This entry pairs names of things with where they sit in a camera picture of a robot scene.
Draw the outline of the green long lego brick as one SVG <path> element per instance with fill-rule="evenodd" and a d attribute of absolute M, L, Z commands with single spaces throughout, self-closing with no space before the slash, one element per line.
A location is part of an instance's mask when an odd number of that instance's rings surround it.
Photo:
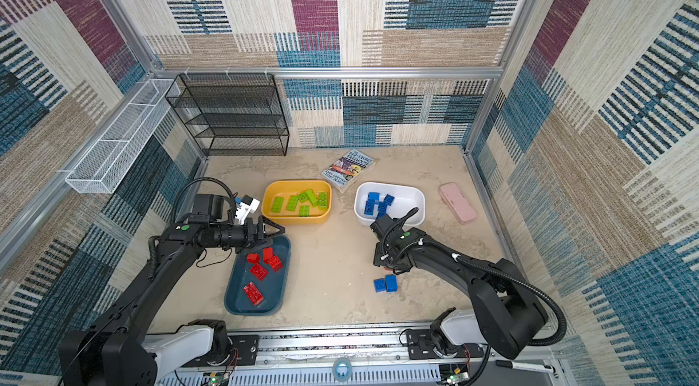
<path fill-rule="evenodd" d="M 291 212 L 296 211 L 298 208 L 299 202 L 300 201 L 299 201 L 298 195 L 291 195 L 289 197 L 289 201 L 287 203 L 286 210 L 291 211 Z"/>

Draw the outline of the blue tall brick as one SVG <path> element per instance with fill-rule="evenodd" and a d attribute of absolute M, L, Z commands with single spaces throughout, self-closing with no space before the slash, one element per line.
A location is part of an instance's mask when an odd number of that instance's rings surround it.
<path fill-rule="evenodd" d="M 384 282 L 385 282 L 385 287 L 386 287 L 387 293 L 396 293 L 396 291 L 398 291 L 399 285 L 398 285 L 397 277 L 395 275 L 393 275 L 393 274 L 387 275 L 384 278 Z"/>

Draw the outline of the small green lego brick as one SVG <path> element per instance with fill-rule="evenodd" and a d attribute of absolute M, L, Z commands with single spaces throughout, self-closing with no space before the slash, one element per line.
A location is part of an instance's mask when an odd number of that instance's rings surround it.
<path fill-rule="evenodd" d="M 282 197 L 282 196 L 275 197 L 273 202 L 272 202 L 270 212 L 271 213 L 281 213 L 281 211 L 284 209 L 284 202 L 285 202 L 284 197 Z"/>

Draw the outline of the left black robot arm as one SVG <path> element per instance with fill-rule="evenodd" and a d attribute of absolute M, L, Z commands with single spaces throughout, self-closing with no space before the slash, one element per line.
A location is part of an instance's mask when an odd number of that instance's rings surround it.
<path fill-rule="evenodd" d="M 224 322 L 196 320 L 151 346 L 147 332 L 180 278 L 205 252 L 249 253 L 271 246 L 285 228 L 265 216 L 237 221 L 237 195 L 199 194 L 190 212 L 172 213 L 149 238 L 149 259 L 135 280 L 85 331 L 59 346 L 62 385 L 155 385 L 189 362 L 228 365 L 232 343 Z"/>

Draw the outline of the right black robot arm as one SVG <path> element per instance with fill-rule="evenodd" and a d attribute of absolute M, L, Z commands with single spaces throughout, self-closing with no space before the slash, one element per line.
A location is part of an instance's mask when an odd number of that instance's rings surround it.
<path fill-rule="evenodd" d="M 527 346 L 548 347 L 565 337 L 564 310 L 539 288 L 527 282 L 509 260 L 475 259 L 434 240 L 427 232 L 404 229 L 416 212 L 402 218 L 384 214 L 371 224 L 377 237 L 373 264 L 408 273 L 430 272 L 466 294 L 484 342 L 503 357 L 514 360 Z"/>

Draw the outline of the red square lego brick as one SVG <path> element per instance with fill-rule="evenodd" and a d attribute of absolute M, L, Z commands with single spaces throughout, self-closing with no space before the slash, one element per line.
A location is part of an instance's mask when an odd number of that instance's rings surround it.
<path fill-rule="evenodd" d="M 273 255 L 268 261 L 267 264 L 269 267 L 274 271 L 278 272 L 283 269 L 283 262 L 280 260 L 279 256 Z"/>

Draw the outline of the red long lego brick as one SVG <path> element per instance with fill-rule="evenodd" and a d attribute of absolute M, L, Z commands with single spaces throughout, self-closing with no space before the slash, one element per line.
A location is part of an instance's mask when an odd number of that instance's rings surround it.
<path fill-rule="evenodd" d="M 254 282 L 249 282 L 247 285 L 243 287 L 243 291 L 248 297 L 250 303 L 257 307 L 259 306 L 262 302 L 265 301 L 265 298 L 260 291 L 260 289 L 255 285 Z"/>

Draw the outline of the small red brick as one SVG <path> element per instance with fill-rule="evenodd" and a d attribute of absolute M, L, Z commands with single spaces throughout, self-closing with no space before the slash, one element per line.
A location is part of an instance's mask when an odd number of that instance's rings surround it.
<path fill-rule="evenodd" d="M 258 255 L 258 253 L 251 253 L 247 256 L 247 261 L 252 264 L 259 263 L 260 255 Z"/>

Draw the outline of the green long brick bottom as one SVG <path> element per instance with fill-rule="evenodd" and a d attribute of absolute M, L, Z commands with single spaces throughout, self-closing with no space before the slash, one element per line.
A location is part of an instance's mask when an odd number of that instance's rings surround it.
<path fill-rule="evenodd" d="M 317 197 L 317 202 L 321 210 L 327 210 L 329 208 L 329 193 L 320 192 Z"/>

